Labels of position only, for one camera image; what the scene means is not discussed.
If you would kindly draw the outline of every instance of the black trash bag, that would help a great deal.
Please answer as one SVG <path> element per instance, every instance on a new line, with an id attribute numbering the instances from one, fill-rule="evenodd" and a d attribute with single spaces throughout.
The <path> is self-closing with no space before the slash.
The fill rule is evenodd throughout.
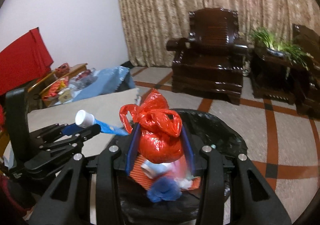
<path id="1" fill-rule="evenodd" d="M 206 145 L 215 145 L 223 155 L 238 157 L 247 154 L 244 139 L 218 117 L 187 109 L 172 109 L 180 115 L 191 134 L 200 137 Z"/>
<path id="2" fill-rule="evenodd" d="M 227 156 L 247 154 L 243 138 L 216 116 L 194 110 L 173 109 L 179 113 L 191 134 L 200 137 L 206 145 L 216 145 Z M 117 177 L 118 194 L 126 225 L 174 225 L 197 218 L 202 186 L 183 191 L 177 201 L 152 203 L 147 191 L 131 177 Z M 230 175 L 224 174 L 225 201 L 230 196 Z"/>

